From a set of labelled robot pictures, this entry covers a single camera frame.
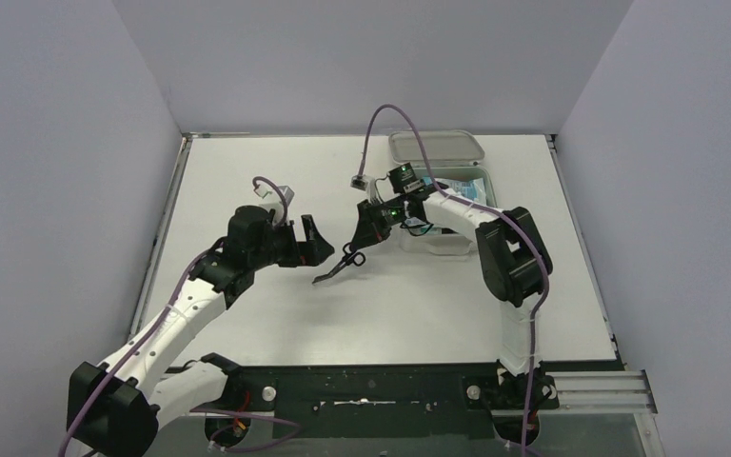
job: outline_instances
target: scissors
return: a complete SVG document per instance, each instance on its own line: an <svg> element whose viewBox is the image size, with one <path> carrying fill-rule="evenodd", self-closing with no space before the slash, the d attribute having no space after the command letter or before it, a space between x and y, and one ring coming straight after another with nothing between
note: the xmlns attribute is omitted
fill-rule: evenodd
<svg viewBox="0 0 731 457"><path fill-rule="evenodd" d="M315 279L312 280L312 284L317 284L321 281L325 281L329 278L334 277L336 274L341 272L343 268L346 268L349 265L359 267L365 262L366 255L359 250L355 250L351 243L346 243L345 245L343 245L343 258L340 262L338 262L338 265L336 265L335 268L333 268L329 273L322 274L321 276L316 276Z"/></svg>

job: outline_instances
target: plastic lid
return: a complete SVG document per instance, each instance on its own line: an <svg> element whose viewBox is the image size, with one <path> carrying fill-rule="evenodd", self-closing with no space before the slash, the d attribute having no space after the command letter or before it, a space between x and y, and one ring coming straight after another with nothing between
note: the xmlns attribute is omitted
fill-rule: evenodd
<svg viewBox="0 0 731 457"><path fill-rule="evenodd" d="M422 131L422 142L430 165L472 165L486 157L486 153L471 133L465 130ZM421 165L422 152L412 131L396 131L388 136L393 159L403 164Z"/></svg>

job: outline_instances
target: white table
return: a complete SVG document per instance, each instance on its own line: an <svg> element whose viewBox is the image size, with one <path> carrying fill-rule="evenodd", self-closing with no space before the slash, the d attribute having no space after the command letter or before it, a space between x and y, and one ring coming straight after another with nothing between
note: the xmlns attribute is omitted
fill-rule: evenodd
<svg viewBox="0 0 731 457"><path fill-rule="evenodd" d="M547 143L541 135L478 136L499 205L528 208L550 251L551 294L538 327L545 361L610 360L615 353ZM257 204L261 174L296 195L290 216L312 214L336 248L318 268L270 267L189 345L179 363L218 352L243 366L490 362L499 350L500 307L467 260L411 254L396 238L325 284L312 278L340 258L365 195L349 187L362 136L195 139L151 288L145 322L161 309L189 260L226 233L227 220ZM395 165L385 136L371 140L366 174Z"/></svg>

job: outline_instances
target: white wall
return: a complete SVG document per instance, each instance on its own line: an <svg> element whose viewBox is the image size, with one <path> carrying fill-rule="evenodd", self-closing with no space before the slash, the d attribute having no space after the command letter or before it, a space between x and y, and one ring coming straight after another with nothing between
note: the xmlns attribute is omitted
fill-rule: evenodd
<svg viewBox="0 0 731 457"><path fill-rule="evenodd" d="M127 335L180 135L109 0L0 1L0 456Z"/></svg>
<svg viewBox="0 0 731 457"><path fill-rule="evenodd" d="M184 131L553 133L631 0L114 3Z"/></svg>
<svg viewBox="0 0 731 457"><path fill-rule="evenodd" d="M636 0L557 148L668 455L731 456L731 2Z"/></svg>

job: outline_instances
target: wire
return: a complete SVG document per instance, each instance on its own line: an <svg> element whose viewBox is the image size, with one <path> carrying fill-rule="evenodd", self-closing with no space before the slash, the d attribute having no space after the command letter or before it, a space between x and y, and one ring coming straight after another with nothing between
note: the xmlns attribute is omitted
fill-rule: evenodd
<svg viewBox="0 0 731 457"><path fill-rule="evenodd" d="M377 186L377 183L386 179L388 179L387 173L382 178L377 178L374 180L374 190L377 192L377 198L380 199L380 202L383 202L383 196L380 194L380 187Z"/></svg>
<svg viewBox="0 0 731 457"><path fill-rule="evenodd" d="M192 271L192 269L197 265L198 262L200 262L207 254L210 252L213 252L218 247L220 247L223 244L222 239L217 240L216 243L214 243L214 246L212 246L209 249L204 250L200 254L198 254L197 257L195 257L191 262L189 262L187 268L184 270L183 274L181 274L180 279L178 279L178 283L175 285L175 290L172 292L172 295L169 296L169 301L167 302L167 307L164 308L161 313L158 315L158 318L155 319L155 322L149 327L149 330L147 330L147 333L142 335L141 338L138 339L138 341L133 345L132 348L128 350L128 352L122 356L121 359L119 359L119 362L116 363L116 365L113 366L113 368L108 372L108 374L105 375L104 378L102 378L102 381L96 386L96 388L93 390L93 392L90 394L89 398L86 400L86 402L83 404L83 407L80 408L80 412L77 413L77 415L74 417L74 420L71 421L71 426L66 431L66 437L63 438L63 443L60 444L60 448L57 450L57 457L66 457L66 448L69 447L69 442L71 441L71 438L74 437L74 432L77 431L77 428L80 427L80 425L83 423L83 420L86 417L86 414L90 410L90 408L93 406L93 404L96 402L96 399L99 397L99 395L102 393L103 390L105 390L105 387L108 386L108 383L111 379L116 375L116 372L119 371L121 367L123 367L128 360L130 360L130 357L132 357L133 354L135 354L141 346L144 345L144 343L147 342L147 340L155 333L158 328L164 324L164 321L167 320L167 316L169 315L168 308L173 306L175 304L175 301L178 299L178 295L181 293L181 288L183 288L184 284L187 281L187 278L189 276L189 273Z"/></svg>
<svg viewBox="0 0 731 457"><path fill-rule="evenodd" d="M432 224L419 224L418 226L409 226L409 225L405 224L404 222L402 222L399 225L399 228L406 229L407 234L409 234L410 236L425 236L433 229L433 225ZM425 229L425 231L423 231L421 233L413 233L412 230L414 230L414 229Z"/></svg>
<svg viewBox="0 0 731 457"><path fill-rule="evenodd" d="M167 371L165 371L166 374L178 374L183 373L184 371L191 368L192 365L196 364L197 361L194 359L191 359L187 361L185 364L181 365L180 367L169 367L167 368Z"/></svg>
<svg viewBox="0 0 731 457"><path fill-rule="evenodd" d="M537 403L535 403L533 406L531 406L530 414L528 415L528 422L533 421L537 417L537 412L539 411L540 407L550 399L550 397L553 396L553 388L551 386L547 386L547 395L543 395L542 398L539 399Z"/></svg>
<svg viewBox="0 0 731 457"><path fill-rule="evenodd" d="M246 410L247 406L250 404L250 390L245 391L245 401L242 402L242 405L237 409L237 411L242 412ZM245 425L240 422L239 417L234 418L234 424L235 427L238 427L239 425L242 425L243 429Z"/></svg>
<svg viewBox="0 0 731 457"><path fill-rule="evenodd" d="M534 455L536 457L544 457L541 453L539 453L538 451L536 451L536 450L534 450L534 449L532 449L530 447L528 447L528 448L523 447L523 445L521 445L519 443L514 443L511 440L505 440L505 439L503 439L503 441L505 441L504 446L508 446L508 447L519 447L520 448L520 452L523 455Z"/></svg>
<svg viewBox="0 0 731 457"><path fill-rule="evenodd" d="M533 254L534 259L537 262L537 266L540 268L540 273L542 274L543 278L543 291L542 295L540 296L540 299L537 301L536 305L534 305L534 308L531 309L531 323L530 323L530 335L531 335L531 345L530 345L530 356L528 358L528 381L527 385L525 387L525 406L523 408L523 436L521 440L521 447L523 449L523 455L525 455L525 440L527 438L527 419L528 419L528 411L531 408L531 392L533 390L533 384L534 384L534 364L536 363L536 337L537 337L537 326L536 326L536 315L537 311L540 310L540 307L543 305L545 299L547 298L548 293L550 292L550 281L547 277L547 267L544 264L544 260L541 256L541 254L537 251L536 247L534 246L534 242L531 241L531 239L528 237L528 235L518 226L511 218L503 214L502 211L498 211L497 209L494 209L492 207L487 207L484 205L479 205L477 203L471 202L469 200L465 200L464 198L461 198L456 195L450 195L446 193L441 186L439 186L438 181L436 181L435 174L433 173L432 168L430 167L430 161L427 159L427 151L425 150L425 144L422 142L422 135L419 133L419 130L416 129L416 125L413 124L413 121L410 120L410 117L408 117L407 113L405 113L401 108L397 107L396 105L392 105L389 103L386 103L384 105L381 105L377 108L377 110L374 111L374 114L371 115L371 121L368 123L368 130L365 131L365 144L363 146L363 159L360 162L360 169L358 171L358 175L363 174L363 170L366 168L366 154L368 152L368 138L371 136L371 130L374 128L374 120L377 119L377 114L380 113L383 109L393 109L394 111L398 112L402 117L404 117L407 124L410 126L410 129L413 130L413 134L416 136L416 141L419 143L419 150L422 153L422 158L425 160L425 168L427 168L427 176L429 176L430 180L432 181L433 186L436 188L436 190L441 193L442 195L446 196L449 200L456 201L458 203L461 203L462 205L471 206L476 209L480 209L482 211L490 212L497 217L499 217L504 223L506 223L512 230L514 230L517 235L520 236L520 239L523 240L525 243L525 246L528 247L528 249L531 251L531 254Z"/></svg>
<svg viewBox="0 0 731 457"><path fill-rule="evenodd" d="M257 420L257 421L264 421L264 422L270 422L271 424L281 424L283 426L290 426L295 428L295 430L291 431L287 435L277 439L273 440L269 443L265 443L263 445L257 445L257 446L251 446L251 447L226 447L224 449L225 452L231 452L231 453L247 453L247 452L257 452L259 450L265 450L270 449L271 447L277 447L282 443L285 443L293 438L295 438L296 435L298 435L301 432L301 425L292 421L288 421L286 419L279 419L278 417L271 417L271 416L262 416L259 414L253 414L250 412L242 412L242 411L224 411L221 409L203 409L203 408L196 408L193 409L191 412L202 412L205 414L223 414L228 417L234 417L237 419L250 419L250 420ZM233 428L234 425L231 424L230 426L220 428L219 430L215 431L211 434L211 436L208 437L208 439L213 443L214 439L217 438L220 433Z"/></svg>
<svg viewBox="0 0 731 457"><path fill-rule="evenodd" d="M284 193L282 192L282 190L279 189L279 187L276 186L276 184L274 182L270 181L265 176L254 176L253 177L253 180L252 180L253 190L256 190L259 188L258 183L260 181L262 181L263 183L270 186L273 189L273 191L276 192L276 195L279 196L279 200L281 200L281 202L282 202L282 208L284 209L284 213L282 214L282 218L279 220L279 222L275 224L276 226L281 226L283 223L287 222L287 199L286 199Z"/></svg>

